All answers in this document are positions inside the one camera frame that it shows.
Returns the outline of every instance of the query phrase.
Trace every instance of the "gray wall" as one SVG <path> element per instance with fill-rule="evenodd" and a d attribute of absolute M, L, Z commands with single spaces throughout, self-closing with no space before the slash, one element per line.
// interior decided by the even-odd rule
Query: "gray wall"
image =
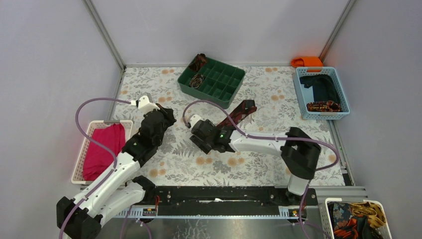
<path fill-rule="evenodd" d="M 0 22 L 0 238 L 57 238 L 56 203 L 78 189 L 75 111 L 111 97 L 119 69 L 81 0 L 2 1 Z"/>
<path fill-rule="evenodd" d="M 127 64 L 231 64 L 318 56 L 347 0 L 94 0 Z"/>
<path fill-rule="evenodd" d="M 421 12 L 420 0 L 358 1 L 325 61 L 351 104 L 338 125 L 356 183 L 394 238 L 422 233 Z"/>

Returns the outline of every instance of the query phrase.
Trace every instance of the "orange cloth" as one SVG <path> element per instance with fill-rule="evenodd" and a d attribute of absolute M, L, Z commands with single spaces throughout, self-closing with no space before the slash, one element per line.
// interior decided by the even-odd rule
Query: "orange cloth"
<path fill-rule="evenodd" d="M 298 57 L 291 61 L 293 67 L 300 67 L 300 66 L 324 66 L 321 60 L 316 56 L 305 56 L 305 57 Z"/>

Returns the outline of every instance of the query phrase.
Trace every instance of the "light blue plastic basket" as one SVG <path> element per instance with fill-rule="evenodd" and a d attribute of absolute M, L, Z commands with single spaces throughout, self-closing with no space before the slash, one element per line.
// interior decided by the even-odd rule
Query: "light blue plastic basket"
<path fill-rule="evenodd" d="M 308 70 L 321 70 L 320 72 L 308 72 Z M 314 102 L 314 91 L 312 87 L 308 89 L 300 82 L 302 76 L 315 76 L 315 75 L 329 75 L 334 83 L 335 90 L 340 97 L 340 105 L 343 112 L 310 112 L 306 108 L 306 104 Z M 298 67 L 293 76 L 293 83 L 295 84 L 296 95 L 298 96 L 299 107 L 301 109 L 302 118 L 306 120 L 339 120 L 344 116 L 350 114 L 349 102 L 344 95 L 343 87 L 341 86 L 340 79 L 337 72 L 333 67 Z"/>

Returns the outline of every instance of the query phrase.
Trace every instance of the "green tray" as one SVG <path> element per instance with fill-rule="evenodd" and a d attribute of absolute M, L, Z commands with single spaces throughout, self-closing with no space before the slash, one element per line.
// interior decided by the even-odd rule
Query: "green tray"
<path fill-rule="evenodd" d="M 201 100 L 212 101 L 227 109 L 242 85 L 245 71 L 209 57 L 207 59 L 208 63 L 198 73 L 187 67 L 177 82 L 182 92 Z M 206 77 L 198 89 L 189 87 L 192 77 L 196 74 Z"/>

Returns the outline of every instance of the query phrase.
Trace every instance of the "red cloth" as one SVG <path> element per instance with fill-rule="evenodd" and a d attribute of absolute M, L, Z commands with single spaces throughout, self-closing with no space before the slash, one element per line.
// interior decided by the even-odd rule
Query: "red cloth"
<path fill-rule="evenodd" d="M 94 130 L 92 138 L 111 149 L 117 156 L 123 148 L 126 140 L 124 138 L 124 127 L 121 124 L 113 124 L 107 128 Z M 84 161 L 82 176 L 87 181 L 94 181 L 100 174 L 113 163 L 112 155 L 90 142 L 87 156 Z"/>

